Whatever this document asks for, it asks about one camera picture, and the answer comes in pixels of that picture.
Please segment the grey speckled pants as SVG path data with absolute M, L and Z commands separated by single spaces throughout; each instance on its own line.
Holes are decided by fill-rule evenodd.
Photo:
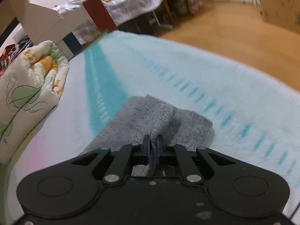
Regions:
M 212 126 L 209 119 L 194 111 L 177 108 L 151 95 L 133 96 L 82 154 L 100 147 L 118 151 L 126 144 L 142 144 L 146 135 L 152 145 L 156 144 L 158 135 L 162 135 L 166 144 L 180 144 L 187 150 L 195 150 L 202 145 Z

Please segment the light blue patterned bed sheet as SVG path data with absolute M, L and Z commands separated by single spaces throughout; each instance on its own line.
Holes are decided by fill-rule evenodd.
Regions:
M 299 223 L 299 92 L 220 55 L 120 31 L 70 60 L 58 105 L 2 170 L 1 223 L 23 216 L 16 188 L 26 175 L 78 156 L 134 95 L 209 119 L 204 144 L 281 175 L 291 190 L 284 214 Z

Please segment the floral folded quilt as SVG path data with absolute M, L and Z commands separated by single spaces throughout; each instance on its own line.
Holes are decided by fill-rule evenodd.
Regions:
M 22 51 L 1 76 L 1 163 L 59 103 L 68 59 L 52 41 Z

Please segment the white wooden bed headboard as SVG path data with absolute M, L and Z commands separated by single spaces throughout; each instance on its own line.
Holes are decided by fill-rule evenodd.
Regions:
M 18 1 L 13 5 L 10 1 L 10 6 L 34 44 L 51 40 L 68 59 L 83 50 L 73 34 L 77 27 L 91 19 L 83 5 L 65 17 L 55 10 L 29 2 Z

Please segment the floral storage boxes stack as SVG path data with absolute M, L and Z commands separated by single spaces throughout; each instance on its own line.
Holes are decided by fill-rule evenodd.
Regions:
M 174 7 L 178 15 L 196 15 L 204 4 L 202 0 L 175 0 Z

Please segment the brown cardboard box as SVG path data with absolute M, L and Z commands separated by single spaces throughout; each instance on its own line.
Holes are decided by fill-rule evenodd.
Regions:
M 299 33 L 299 0 L 260 0 L 265 22 Z

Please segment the red wooden bed post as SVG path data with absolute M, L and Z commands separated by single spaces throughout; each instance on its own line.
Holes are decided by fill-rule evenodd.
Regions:
M 100 32 L 118 30 L 101 0 L 86 0 L 82 5 Z

